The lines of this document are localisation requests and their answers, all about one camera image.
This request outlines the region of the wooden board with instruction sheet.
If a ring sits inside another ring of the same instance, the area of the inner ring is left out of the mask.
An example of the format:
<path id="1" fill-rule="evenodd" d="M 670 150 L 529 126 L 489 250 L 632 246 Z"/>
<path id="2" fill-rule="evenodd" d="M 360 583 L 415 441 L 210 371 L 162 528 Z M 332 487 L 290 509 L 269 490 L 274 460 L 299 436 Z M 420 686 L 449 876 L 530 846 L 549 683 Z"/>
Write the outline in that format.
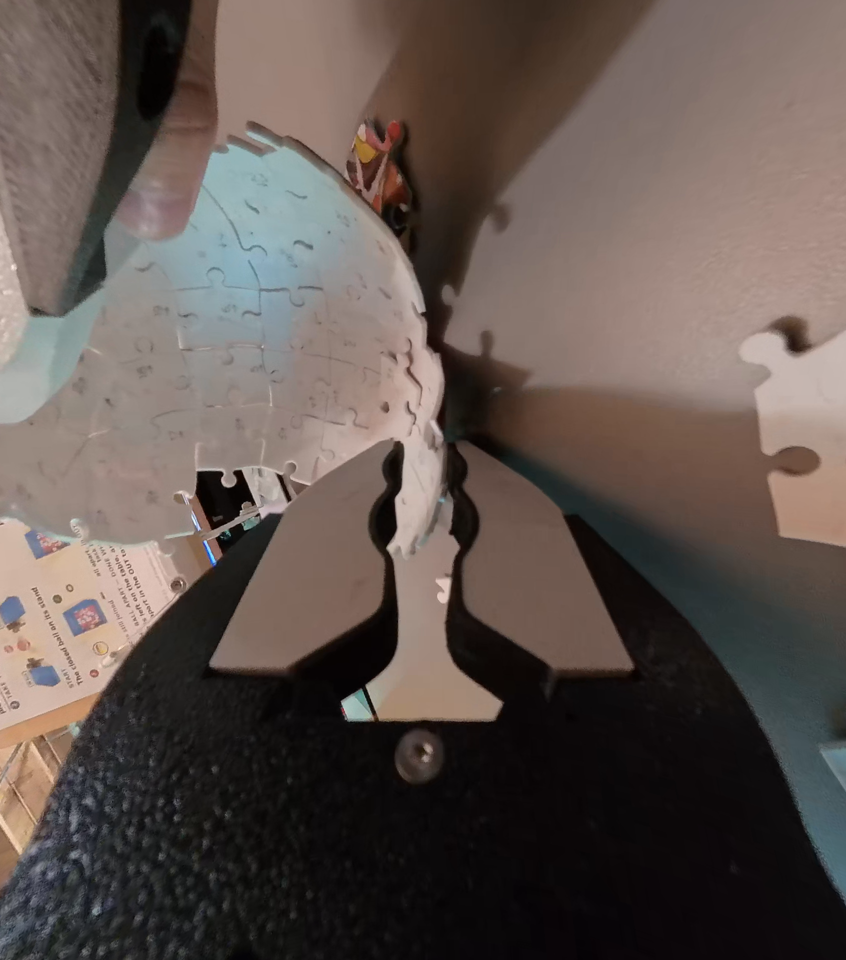
<path id="1" fill-rule="evenodd" d="M 86 544 L 0 518 L 0 735 L 98 696 L 186 587 L 154 545 Z"/>

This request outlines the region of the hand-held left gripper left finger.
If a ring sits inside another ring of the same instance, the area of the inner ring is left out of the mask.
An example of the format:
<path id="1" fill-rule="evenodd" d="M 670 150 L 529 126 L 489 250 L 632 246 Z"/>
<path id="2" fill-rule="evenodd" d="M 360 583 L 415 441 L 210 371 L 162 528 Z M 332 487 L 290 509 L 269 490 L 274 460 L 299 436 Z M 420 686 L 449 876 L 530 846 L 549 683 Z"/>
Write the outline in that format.
<path id="1" fill-rule="evenodd" d="M 383 440 L 285 509 L 222 634 L 219 674 L 369 681 L 397 642 L 393 557 L 403 447 Z"/>

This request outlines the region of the person's right hand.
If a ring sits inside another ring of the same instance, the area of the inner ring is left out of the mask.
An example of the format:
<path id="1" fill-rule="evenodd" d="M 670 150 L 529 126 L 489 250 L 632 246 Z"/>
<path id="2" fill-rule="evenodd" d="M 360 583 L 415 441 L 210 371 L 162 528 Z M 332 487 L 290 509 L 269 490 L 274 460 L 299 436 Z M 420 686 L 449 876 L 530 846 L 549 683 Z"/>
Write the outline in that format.
<path id="1" fill-rule="evenodd" d="M 189 30 L 173 94 L 117 221 L 142 241 L 181 234 L 193 213 L 216 143 L 218 1 L 190 4 Z"/>

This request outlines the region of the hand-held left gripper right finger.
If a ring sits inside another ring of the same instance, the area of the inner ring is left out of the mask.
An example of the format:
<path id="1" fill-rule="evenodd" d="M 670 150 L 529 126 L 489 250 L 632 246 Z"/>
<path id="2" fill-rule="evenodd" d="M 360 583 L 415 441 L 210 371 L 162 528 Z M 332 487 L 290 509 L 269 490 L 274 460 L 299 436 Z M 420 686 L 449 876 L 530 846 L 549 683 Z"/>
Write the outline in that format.
<path id="1" fill-rule="evenodd" d="M 479 685 L 627 677 L 633 660 L 560 507 L 471 442 L 448 458 L 453 561 L 446 639 Z"/>

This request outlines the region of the colourful orange puzzle piece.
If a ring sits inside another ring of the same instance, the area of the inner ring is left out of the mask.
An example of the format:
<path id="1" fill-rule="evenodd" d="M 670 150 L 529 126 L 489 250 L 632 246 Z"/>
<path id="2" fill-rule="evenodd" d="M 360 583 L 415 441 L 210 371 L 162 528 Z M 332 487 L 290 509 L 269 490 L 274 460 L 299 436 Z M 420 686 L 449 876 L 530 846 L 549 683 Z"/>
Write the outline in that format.
<path id="1" fill-rule="evenodd" d="M 406 124 L 398 119 L 380 126 L 363 120 L 354 134 L 345 161 L 345 176 L 354 191 L 374 210 L 400 242 L 413 250 L 417 204 L 404 170 Z"/>

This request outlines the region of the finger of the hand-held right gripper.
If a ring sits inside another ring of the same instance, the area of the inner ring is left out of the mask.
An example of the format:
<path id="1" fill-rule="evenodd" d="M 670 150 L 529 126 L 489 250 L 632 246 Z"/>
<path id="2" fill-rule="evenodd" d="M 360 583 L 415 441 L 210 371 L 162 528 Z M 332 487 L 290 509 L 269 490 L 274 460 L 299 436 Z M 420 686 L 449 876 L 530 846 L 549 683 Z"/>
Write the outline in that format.
<path id="1" fill-rule="evenodd" d="M 191 4 L 0 1 L 0 225 L 42 315 L 106 284 L 107 230 L 174 94 Z"/>
<path id="2" fill-rule="evenodd" d="M 0 423 L 35 413 L 74 372 L 105 294 L 102 286 L 62 315 L 35 311 L 0 224 Z"/>

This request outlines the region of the partly built puzzle ball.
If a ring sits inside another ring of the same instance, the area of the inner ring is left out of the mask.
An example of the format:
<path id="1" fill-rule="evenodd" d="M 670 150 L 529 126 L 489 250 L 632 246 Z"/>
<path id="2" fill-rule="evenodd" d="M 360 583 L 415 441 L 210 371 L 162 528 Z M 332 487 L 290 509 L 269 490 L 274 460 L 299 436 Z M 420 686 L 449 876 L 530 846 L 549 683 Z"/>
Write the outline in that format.
<path id="1" fill-rule="evenodd" d="M 399 240 L 349 182 L 249 124 L 211 155 L 189 224 L 135 243 L 74 316 L 39 407 L 0 384 L 0 517 L 136 545 L 190 534 L 198 472 L 291 465 L 311 485 L 381 441 L 403 446 L 390 552 L 412 554 L 442 497 L 441 361 Z"/>

